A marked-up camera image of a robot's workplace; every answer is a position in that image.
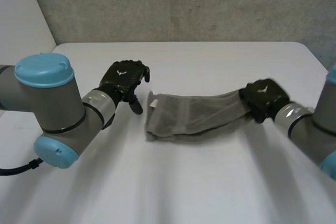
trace white tabletop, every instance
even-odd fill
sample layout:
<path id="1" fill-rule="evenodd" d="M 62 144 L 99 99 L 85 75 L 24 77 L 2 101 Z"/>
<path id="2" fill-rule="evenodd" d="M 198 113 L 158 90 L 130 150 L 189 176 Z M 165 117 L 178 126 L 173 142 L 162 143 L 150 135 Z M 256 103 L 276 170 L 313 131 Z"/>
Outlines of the white tabletop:
<path id="1" fill-rule="evenodd" d="M 327 71 L 294 42 L 63 44 L 81 95 L 117 60 L 142 60 L 151 82 L 136 90 L 217 95 L 272 77 L 315 106 Z M 127 104 L 69 169 L 42 164 L 0 178 L 0 223 L 335 223 L 336 183 L 271 120 L 204 145 L 145 141 L 144 117 Z M 0 118 L 1 168 L 35 157 L 41 133 L 31 113 Z"/>

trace gray wall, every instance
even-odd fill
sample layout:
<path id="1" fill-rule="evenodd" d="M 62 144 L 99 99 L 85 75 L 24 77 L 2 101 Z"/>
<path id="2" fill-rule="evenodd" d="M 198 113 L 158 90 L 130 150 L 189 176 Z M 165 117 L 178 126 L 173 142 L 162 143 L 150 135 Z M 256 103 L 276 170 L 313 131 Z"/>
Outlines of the gray wall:
<path id="1" fill-rule="evenodd" d="M 336 0 L 38 0 L 56 43 L 297 41 L 336 58 Z"/>

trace black cable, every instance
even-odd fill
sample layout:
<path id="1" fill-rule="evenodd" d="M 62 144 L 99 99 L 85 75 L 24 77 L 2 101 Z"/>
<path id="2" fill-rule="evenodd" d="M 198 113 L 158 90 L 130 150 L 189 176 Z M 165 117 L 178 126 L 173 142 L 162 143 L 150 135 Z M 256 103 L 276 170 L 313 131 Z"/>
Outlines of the black cable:
<path id="1" fill-rule="evenodd" d="M 10 175 L 16 175 L 19 173 L 26 172 L 30 169 L 35 169 L 43 162 L 42 159 L 37 158 L 32 161 L 30 161 L 27 165 L 18 167 L 18 168 L 13 168 L 13 169 L 0 169 L 0 176 L 10 176 Z"/>

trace robotic arm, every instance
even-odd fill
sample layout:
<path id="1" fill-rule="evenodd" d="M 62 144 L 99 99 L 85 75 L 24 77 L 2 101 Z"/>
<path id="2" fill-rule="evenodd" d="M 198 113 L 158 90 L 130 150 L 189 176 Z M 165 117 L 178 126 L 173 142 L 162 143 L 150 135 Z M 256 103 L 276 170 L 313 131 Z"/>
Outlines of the robotic arm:
<path id="1" fill-rule="evenodd" d="M 119 102 L 128 102 L 135 114 L 142 113 L 134 94 L 142 78 L 150 80 L 149 68 L 142 62 L 115 62 L 99 86 L 81 99 L 74 70 L 63 55 L 33 55 L 16 66 L 0 65 L 0 109 L 33 112 L 43 131 L 34 144 L 39 158 L 16 169 L 0 169 L 0 175 L 34 169 L 43 161 L 70 167 L 100 130 L 111 125 Z M 249 83 L 239 95 L 257 123 L 272 118 L 278 129 L 336 179 L 336 67 L 327 75 L 314 112 L 291 101 L 271 79 Z"/>
<path id="2" fill-rule="evenodd" d="M 285 136 L 336 179 L 336 66 L 327 75 L 315 111 L 291 101 L 271 79 L 249 83 L 239 94 L 257 123 L 272 118 Z"/>
<path id="3" fill-rule="evenodd" d="M 134 94 L 142 78 L 150 81 L 149 68 L 142 62 L 115 62 L 99 86 L 81 99 L 74 70 L 63 55 L 33 55 L 15 66 L 0 66 L 0 109 L 33 112 L 43 131 L 34 144 L 39 158 L 26 169 L 3 169 L 0 175 L 24 172 L 42 161 L 70 167 L 100 130 L 111 125 L 119 102 L 142 113 Z"/>

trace light blue joint cap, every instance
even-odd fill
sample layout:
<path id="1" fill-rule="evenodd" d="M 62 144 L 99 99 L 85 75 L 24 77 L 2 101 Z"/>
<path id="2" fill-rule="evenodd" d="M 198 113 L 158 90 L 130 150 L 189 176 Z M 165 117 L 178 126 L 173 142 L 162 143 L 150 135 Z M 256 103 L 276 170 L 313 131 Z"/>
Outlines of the light blue joint cap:
<path id="1" fill-rule="evenodd" d="M 327 81 L 336 84 L 336 65 L 334 65 L 330 72 L 327 74 Z"/>
<path id="2" fill-rule="evenodd" d="M 37 138 L 34 151 L 44 162 L 61 169 L 69 168 L 79 158 L 68 145 L 46 136 Z"/>
<path id="3" fill-rule="evenodd" d="M 14 71 L 24 85 L 35 88 L 55 88 L 67 84 L 75 76 L 67 57 L 49 52 L 20 60 Z"/>
<path id="4" fill-rule="evenodd" d="M 321 170 L 336 180 L 336 152 L 329 154 L 321 163 Z"/>

